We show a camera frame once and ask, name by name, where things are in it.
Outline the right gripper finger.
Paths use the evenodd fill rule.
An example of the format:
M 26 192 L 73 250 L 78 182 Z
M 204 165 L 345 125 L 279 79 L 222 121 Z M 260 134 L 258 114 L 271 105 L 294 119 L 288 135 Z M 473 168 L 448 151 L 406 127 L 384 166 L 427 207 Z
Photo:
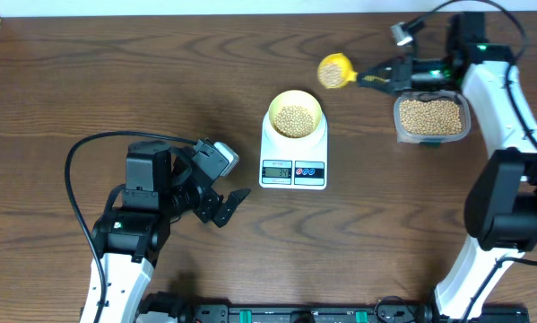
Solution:
M 401 59 L 399 57 L 389 58 L 377 65 L 371 66 L 357 73 L 357 81 L 389 81 L 393 74 L 399 69 Z
M 366 79 L 359 79 L 357 81 L 357 85 L 363 88 L 369 88 L 372 90 L 376 90 L 379 92 L 383 92 L 390 95 L 396 95 L 400 93 L 399 90 L 397 90 L 393 83 L 390 80 L 387 81 L 381 81 L 381 80 L 366 80 Z

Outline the yellow measuring scoop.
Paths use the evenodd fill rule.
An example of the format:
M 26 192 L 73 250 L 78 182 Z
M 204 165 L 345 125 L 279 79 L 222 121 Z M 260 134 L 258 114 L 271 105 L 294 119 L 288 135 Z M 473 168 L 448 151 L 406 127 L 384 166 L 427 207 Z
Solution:
M 363 87 L 388 83 L 388 79 L 355 72 L 351 61 L 343 53 L 325 57 L 318 65 L 316 74 L 318 81 L 326 89 L 340 89 L 348 83 L 357 83 Z

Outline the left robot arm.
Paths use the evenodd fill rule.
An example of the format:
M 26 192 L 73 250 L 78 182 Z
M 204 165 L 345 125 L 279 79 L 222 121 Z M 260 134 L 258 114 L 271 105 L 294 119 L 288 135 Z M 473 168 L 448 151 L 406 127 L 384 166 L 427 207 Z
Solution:
M 217 227 L 228 223 L 247 188 L 218 194 L 216 179 L 227 176 L 238 155 L 226 144 L 200 140 L 172 147 L 163 141 L 128 147 L 126 182 L 109 194 L 95 222 L 92 242 L 99 259 L 91 263 L 82 322 L 191 322 L 194 310 L 168 292 L 147 293 L 171 224 L 186 212 Z

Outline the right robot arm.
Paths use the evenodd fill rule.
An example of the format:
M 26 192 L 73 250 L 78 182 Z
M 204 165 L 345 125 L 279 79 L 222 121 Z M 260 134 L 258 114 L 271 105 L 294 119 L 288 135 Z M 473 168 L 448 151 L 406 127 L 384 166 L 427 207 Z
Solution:
M 482 12 L 450 18 L 446 54 L 420 59 L 419 16 L 392 28 L 404 53 L 354 75 L 361 87 L 389 94 L 455 91 L 474 112 L 489 155 L 464 205 L 466 241 L 418 322 L 478 322 L 483 303 L 513 264 L 526 264 L 537 245 L 537 122 L 519 83 L 519 56 L 492 43 Z

